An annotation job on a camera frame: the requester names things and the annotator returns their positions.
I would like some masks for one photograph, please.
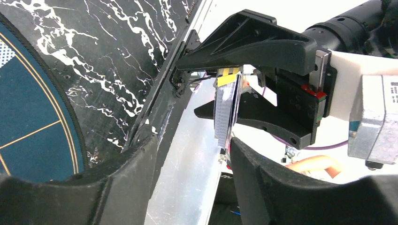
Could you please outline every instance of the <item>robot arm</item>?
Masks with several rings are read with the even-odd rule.
[[[176,66],[194,71],[251,64],[260,85],[277,94],[277,106],[245,90],[237,123],[302,149],[314,144],[321,119],[335,116],[356,124],[350,126],[350,156],[394,164],[397,3],[369,1],[302,34],[245,10]],[[217,120],[217,97],[216,105],[210,102],[195,114]],[[398,224],[396,175],[332,184],[293,172],[235,137],[230,160],[243,224]]]
[[[229,17],[176,66],[190,71],[255,66],[260,85],[277,94],[277,106],[255,97],[253,90],[243,92],[237,123],[303,149],[315,143],[323,117],[362,121],[362,75],[395,74],[397,31],[390,19],[395,7],[396,1],[371,0],[301,34],[277,26],[273,17],[244,10]],[[195,110],[207,119],[214,118],[213,112],[214,102]],[[376,158],[372,160],[395,161]]]

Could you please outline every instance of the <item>yellow label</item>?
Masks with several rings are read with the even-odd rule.
[[[236,81],[236,76],[239,73],[239,68],[225,68],[219,69],[218,74],[222,75],[217,78],[217,86],[221,87],[226,84],[232,83]]]

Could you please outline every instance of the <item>screw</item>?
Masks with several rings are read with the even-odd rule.
[[[357,132],[356,131],[350,131],[349,134],[350,134],[350,137],[356,137],[357,136]]]
[[[289,157],[289,158],[293,158],[294,156],[297,156],[299,154],[299,150],[297,150],[296,148],[291,147],[289,145],[286,145],[285,152],[286,152],[287,157]]]

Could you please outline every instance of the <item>metal bracket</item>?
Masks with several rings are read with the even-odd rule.
[[[178,58],[183,57],[185,54],[196,49],[200,45],[200,39],[196,30],[192,30],[185,43],[182,43],[183,49],[181,55]],[[171,84],[177,90],[177,96],[180,97],[185,93],[186,85],[189,83],[191,77],[191,71],[180,71],[174,67],[172,76],[170,77]]]
[[[363,75],[362,119],[350,129],[348,156],[393,165],[398,160],[398,77]]]
[[[316,50],[315,54],[315,70],[310,73],[309,83],[313,91],[323,91],[325,84],[326,68],[329,62],[329,52]]]

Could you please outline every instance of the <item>silver metal panel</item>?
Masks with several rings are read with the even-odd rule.
[[[328,60],[329,53],[316,50],[315,70],[310,73],[309,77],[310,86],[315,92],[323,91]]]
[[[356,135],[349,137],[348,156],[367,159],[384,120],[382,76],[362,76],[362,121]]]
[[[177,128],[148,204],[146,225],[205,225],[221,173],[212,120],[193,110],[214,99],[214,80],[194,93]]]
[[[398,76],[383,75],[384,125],[368,160],[395,164],[398,159]]]

